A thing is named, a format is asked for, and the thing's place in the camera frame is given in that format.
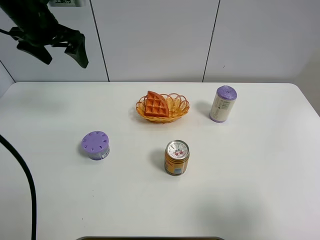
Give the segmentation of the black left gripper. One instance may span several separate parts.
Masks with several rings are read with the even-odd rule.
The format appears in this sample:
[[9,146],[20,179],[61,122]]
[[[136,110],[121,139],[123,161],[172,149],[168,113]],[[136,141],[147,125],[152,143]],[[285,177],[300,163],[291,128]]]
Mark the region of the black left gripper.
[[16,27],[0,32],[16,41],[17,49],[32,55],[49,65],[52,56],[44,47],[66,47],[64,53],[86,69],[89,60],[85,48],[85,36],[78,30],[59,24],[48,8],[47,0],[2,0],[0,8],[16,24]]

